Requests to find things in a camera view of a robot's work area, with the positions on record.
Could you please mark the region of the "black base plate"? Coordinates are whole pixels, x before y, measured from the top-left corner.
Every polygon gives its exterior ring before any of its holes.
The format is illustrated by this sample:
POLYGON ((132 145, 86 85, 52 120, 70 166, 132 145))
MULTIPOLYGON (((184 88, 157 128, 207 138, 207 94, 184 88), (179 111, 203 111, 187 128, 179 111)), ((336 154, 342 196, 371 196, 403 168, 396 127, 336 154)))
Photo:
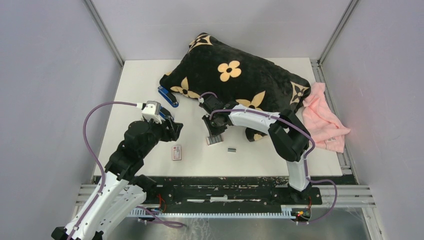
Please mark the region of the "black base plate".
POLYGON ((368 197, 352 178, 333 177, 338 186, 316 182, 298 193, 287 177, 176 177, 153 176, 143 205, 166 214, 271 214, 283 208, 357 207, 368 197))

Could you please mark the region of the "blue stapler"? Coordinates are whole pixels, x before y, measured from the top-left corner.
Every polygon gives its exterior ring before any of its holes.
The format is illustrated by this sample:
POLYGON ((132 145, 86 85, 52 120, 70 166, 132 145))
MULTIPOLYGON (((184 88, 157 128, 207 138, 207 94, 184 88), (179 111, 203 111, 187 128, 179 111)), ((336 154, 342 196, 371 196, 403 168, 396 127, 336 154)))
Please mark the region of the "blue stapler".
POLYGON ((160 110, 159 110, 159 115, 163 118, 163 119, 174 119, 173 118, 173 116, 172 116, 172 114, 167 110, 167 109, 165 109, 165 108, 161 108, 160 110))
POLYGON ((157 88, 157 91, 173 108, 177 108, 179 106, 179 102, 177 98, 171 92, 169 92, 166 88, 160 85, 157 88))

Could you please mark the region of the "box of staples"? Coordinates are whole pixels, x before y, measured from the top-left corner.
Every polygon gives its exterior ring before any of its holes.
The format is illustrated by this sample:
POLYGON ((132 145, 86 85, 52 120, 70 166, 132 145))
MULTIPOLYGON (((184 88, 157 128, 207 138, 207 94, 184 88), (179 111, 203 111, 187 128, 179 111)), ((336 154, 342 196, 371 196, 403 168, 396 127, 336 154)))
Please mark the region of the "box of staples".
POLYGON ((216 136, 208 136, 207 138, 206 138, 206 144, 208 145, 208 146, 210 146, 210 145, 214 145, 214 144, 218 144, 218 143, 221 143, 221 142, 223 142, 224 140, 223 140, 223 137, 222 137, 222 135, 221 134, 219 134, 219 135, 216 135, 216 136))

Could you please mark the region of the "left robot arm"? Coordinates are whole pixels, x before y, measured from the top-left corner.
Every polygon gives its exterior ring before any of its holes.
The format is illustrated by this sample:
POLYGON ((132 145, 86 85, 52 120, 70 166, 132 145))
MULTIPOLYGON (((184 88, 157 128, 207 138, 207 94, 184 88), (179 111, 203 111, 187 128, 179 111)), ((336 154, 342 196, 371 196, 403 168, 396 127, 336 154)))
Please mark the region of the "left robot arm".
POLYGON ((81 211, 66 226, 56 227, 51 237, 54 240, 106 240, 138 205, 154 202, 158 195, 156 182, 136 173, 159 142, 177 141, 183 126, 170 117, 159 122, 132 122, 81 211))

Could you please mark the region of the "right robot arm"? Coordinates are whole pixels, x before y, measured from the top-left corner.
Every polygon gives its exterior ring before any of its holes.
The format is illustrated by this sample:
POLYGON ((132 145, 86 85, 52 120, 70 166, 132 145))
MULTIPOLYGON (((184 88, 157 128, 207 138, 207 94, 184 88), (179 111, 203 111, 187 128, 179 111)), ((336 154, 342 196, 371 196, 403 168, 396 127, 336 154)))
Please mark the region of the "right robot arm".
POLYGON ((235 101, 223 103, 214 95, 201 97, 198 101, 207 113, 202 119, 213 137, 224 133, 229 126, 245 127, 269 136, 276 153, 286 161, 291 187, 289 199, 302 204, 309 198, 311 180, 306 159, 316 144, 293 111, 257 110, 235 101))

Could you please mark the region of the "closed red white staple box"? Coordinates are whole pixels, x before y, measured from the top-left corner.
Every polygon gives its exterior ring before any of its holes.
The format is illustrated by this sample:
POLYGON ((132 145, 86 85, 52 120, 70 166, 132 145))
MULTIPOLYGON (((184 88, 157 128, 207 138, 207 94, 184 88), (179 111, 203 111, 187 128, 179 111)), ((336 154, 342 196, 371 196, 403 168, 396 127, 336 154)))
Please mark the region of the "closed red white staple box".
POLYGON ((182 147, 180 145, 175 145, 172 147, 172 161, 181 161, 182 160, 182 147))

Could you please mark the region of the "black pillow with beige flowers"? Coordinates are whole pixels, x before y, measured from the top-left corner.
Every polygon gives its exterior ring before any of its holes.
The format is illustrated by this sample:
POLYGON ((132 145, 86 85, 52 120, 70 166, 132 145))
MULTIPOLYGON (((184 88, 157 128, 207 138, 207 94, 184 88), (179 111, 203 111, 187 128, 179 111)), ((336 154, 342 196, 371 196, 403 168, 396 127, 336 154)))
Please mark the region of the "black pillow with beige flowers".
POLYGON ((188 45, 179 65, 166 73, 159 85, 195 100, 212 92, 224 103, 235 101, 264 112, 296 113, 311 93, 306 79, 206 32, 188 45))

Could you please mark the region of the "pink cloth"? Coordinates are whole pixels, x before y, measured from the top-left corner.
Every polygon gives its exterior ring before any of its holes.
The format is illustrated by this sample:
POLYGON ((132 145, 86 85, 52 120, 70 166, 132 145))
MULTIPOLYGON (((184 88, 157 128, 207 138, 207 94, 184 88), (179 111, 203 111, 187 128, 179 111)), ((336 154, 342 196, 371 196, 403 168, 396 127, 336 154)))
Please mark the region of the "pink cloth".
POLYGON ((309 96, 303 100, 303 123, 317 148, 343 153, 345 135, 351 130, 329 108, 325 89, 326 85, 320 82, 311 86, 309 96))

